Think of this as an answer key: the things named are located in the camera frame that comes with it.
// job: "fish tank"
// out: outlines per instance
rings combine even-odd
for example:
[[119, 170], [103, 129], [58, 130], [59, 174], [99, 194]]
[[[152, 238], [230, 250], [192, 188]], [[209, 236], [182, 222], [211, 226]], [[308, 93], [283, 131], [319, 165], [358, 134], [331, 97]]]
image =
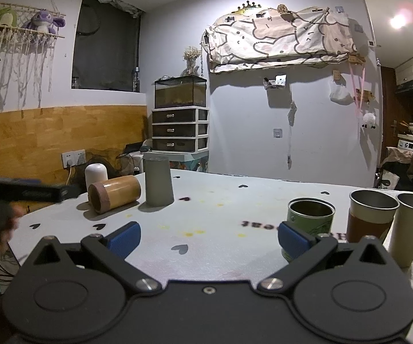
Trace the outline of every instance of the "fish tank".
[[207, 105], [207, 80], [187, 75], [154, 82], [156, 109]]

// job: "purple plush toy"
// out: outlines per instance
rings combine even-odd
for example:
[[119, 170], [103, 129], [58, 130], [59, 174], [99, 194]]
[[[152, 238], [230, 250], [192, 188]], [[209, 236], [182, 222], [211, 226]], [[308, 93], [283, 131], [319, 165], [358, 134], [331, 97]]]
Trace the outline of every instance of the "purple plush toy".
[[28, 28], [29, 30], [55, 35], [56, 32], [52, 25], [57, 27], [65, 27], [65, 24], [66, 22], [64, 18], [54, 18], [53, 15], [47, 10], [40, 10], [32, 17], [32, 20], [26, 22], [22, 28]]

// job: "gray cup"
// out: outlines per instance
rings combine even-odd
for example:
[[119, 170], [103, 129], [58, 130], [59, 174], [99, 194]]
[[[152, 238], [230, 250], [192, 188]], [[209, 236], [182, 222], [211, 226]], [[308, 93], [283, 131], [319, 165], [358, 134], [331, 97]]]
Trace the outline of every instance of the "gray cup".
[[146, 204], [164, 207], [175, 201], [173, 196], [170, 162], [164, 157], [143, 159], [145, 172]]
[[401, 193], [396, 198], [400, 206], [388, 251], [401, 268], [408, 268], [413, 262], [413, 193]]

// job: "vase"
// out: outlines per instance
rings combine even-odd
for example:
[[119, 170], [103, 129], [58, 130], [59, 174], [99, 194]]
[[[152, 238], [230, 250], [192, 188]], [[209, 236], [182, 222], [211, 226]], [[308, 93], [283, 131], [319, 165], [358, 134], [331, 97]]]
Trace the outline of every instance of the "vase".
[[186, 72], [188, 75], [195, 75], [196, 72], [196, 58], [186, 59]]

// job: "cartoon print fabric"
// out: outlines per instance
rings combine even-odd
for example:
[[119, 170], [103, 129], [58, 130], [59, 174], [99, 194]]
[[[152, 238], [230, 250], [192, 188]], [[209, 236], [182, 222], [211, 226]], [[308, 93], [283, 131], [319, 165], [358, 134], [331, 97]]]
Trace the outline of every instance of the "cartoon print fabric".
[[211, 72], [339, 63], [356, 51], [346, 13], [318, 7], [229, 14], [206, 29]]

